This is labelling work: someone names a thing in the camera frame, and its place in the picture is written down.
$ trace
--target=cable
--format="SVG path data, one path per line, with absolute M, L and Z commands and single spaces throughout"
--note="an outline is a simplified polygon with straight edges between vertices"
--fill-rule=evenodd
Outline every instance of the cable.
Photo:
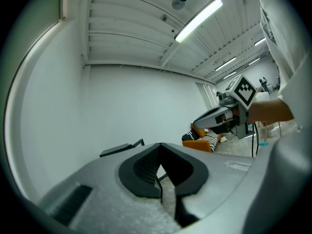
M 252 139 L 252 157 L 254 157 L 254 124 L 253 124 L 253 139 Z
M 259 133 L 258 133 L 258 129 L 257 129 L 256 123 L 254 123 L 254 126 L 255 126 L 255 131 L 256 131 L 256 134 L 257 134 L 257 151 L 255 152 L 255 155 L 257 156 L 258 149 L 259 149 Z

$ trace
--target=black panel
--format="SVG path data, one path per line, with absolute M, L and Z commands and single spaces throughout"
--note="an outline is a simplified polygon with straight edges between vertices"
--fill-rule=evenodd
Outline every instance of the black panel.
M 57 222 L 67 226 L 70 221 L 77 214 L 80 207 L 83 205 L 92 188 L 85 185 L 80 185 L 69 195 L 69 197 L 62 202 L 57 211 L 51 217 Z
M 245 123 L 245 134 L 248 134 L 248 124 Z
M 161 191 L 155 187 L 160 165 L 175 186 L 177 222 L 186 226 L 198 220 L 186 212 L 181 200 L 196 194 L 208 178 L 208 169 L 200 160 L 165 143 L 155 144 L 121 164 L 120 181 L 136 196 L 161 198 Z
M 108 155 L 120 153 L 120 152 L 122 152 L 122 151 L 126 151 L 126 150 L 129 150 L 129 149 L 131 149 L 131 148 L 133 148 L 133 146 L 132 146 L 131 144 L 123 144 L 123 145 L 120 145 L 120 146 L 116 146 L 116 147 L 113 147 L 113 148 L 104 150 L 104 151 L 99 155 L 99 157 L 102 158 L 102 157 L 105 157 L 105 156 L 108 156 Z
M 215 119 L 215 122 L 216 122 L 217 124 L 222 123 L 222 115 L 219 115 L 219 116 L 215 117 L 214 119 Z
M 142 146 L 145 146 L 144 140 L 143 139 L 138 140 L 136 143 L 132 145 L 132 148 L 137 147 L 139 144 L 142 144 Z
M 223 134 L 223 133 L 229 133 L 231 131 L 231 129 L 236 126 L 239 123 L 239 120 L 233 119 L 230 120 L 228 122 L 226 122 L 225 124 L 222 124 L 220 126 L 217 127 L 211 127 L 210 129 L 215 133 L 215 134 Z

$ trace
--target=white wall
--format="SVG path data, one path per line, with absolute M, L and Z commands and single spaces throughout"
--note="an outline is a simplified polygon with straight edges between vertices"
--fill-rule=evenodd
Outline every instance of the white wall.
M 38 38 L 59 20 L 59 0 L 30 0 L 20 12 L 0 50 L 0 165 L 14 192 L 19 193 L 12 179 L 4 141 L 4 116 L 11 84 L 25 55 Z
M 273 58 L 271 55 L 266 56 L 259 62 L 256 62 L 251 67 L 247 68 L 242 74 L 256 87 L 260 87 L 261 84 L 259 79 L 265 77 L 268 84 L 274 87 L 277 84 L 275 79 L 279 75 L 278 67 L 276 63 L 273 63 Z M 216 89 L 220 92 L 224 91 L 226 87 L 230 84 L 231 78 L 225 80 L 221 84 L 216 86 Z
M 83 127 L 82 72 L 77 22 L 62 21 L 36 42 L 13 83 L 7 153 L 20 191 L 34 203 L 98 157 Z
M 86 104 L 92 149 L 144 139 L 182 145 L 207 109 L 197 79 L 130 66 L 92 66 Z

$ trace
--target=white fabric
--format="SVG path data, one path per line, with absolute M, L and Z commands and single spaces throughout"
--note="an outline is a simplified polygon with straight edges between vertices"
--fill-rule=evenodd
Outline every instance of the white fabric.
M 226 111 L 225 114 L 225 119 L 228 120 L 228 119 L 232 119 L 233 118 L 233 113 L 232 113 L 232 110 L 229 110 L 229 111 Z
M 258 92 L 255 96 L 255 101 L 266 101 L 271 100 L 271 97 L 268 92 Z
M 312 57 L 309 56 L 304 61 L 305 64 L 303 63 L 302 67 L 298 69 L 293 78 L 288 82 L 282 91 L 282 95 L 298 127 L 312 129 L 312 96 L 310 90 Z
M 288 0 L 260 0 L 261 27 L 270 52 L 278 65 L 282 90 L 311 55 L 311 37 Z
M 270 93 L 272 93 L 274 91 L 273 85 L 268 85 L 268 90 Z
M 227 141 L 227 139 L 225 138 L 225 136 L 221 137 L 220 142 L 223 143 L 223 142 L 225 142 L 225 141 Z

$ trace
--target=fluorescent light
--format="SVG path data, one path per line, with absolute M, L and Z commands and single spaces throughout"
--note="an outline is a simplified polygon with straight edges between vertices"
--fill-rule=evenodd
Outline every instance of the fluorescent light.
M 252 61 L 252 62 L 249 63 L 248 65 L 250 66 L 250 65 L 254 64 L 256 61 L 259 61 L 259 60 L 260 60 L 260 58 L 258 58 L 257 60 Z
M 231 75 L 234 75 L 236 73 L 236 71 L 234 71 L 233 73 L 229 74 L 228 76 L 226 76 L 225 78 L 223 79 L 226 79 L 227 77 L 230 77 Z
M 265 41 L 265 38 L 262 38 L 261 40 L 257 41 L 254 45 L 257 46 L 258 44 L 262 43 L 263 41 Z
M 221 0 L 215 0 L 207 4 L 200 12 L 198 12 L 175 36 L 175 40 L 179 43 L 195 30 L 204 20 L 206 20 L 212 13 L 223 5 Z
M 236 57 L 230 59 L 229 61 L 227 61 L 226 63 L 224 63 L 220 67 L 216 68 L 215 70 L 218 71 L 219 69 L 223 68 L 225 65 L 228 65 L 230 62 L 234 61 L 235 59 L 236 59 Z

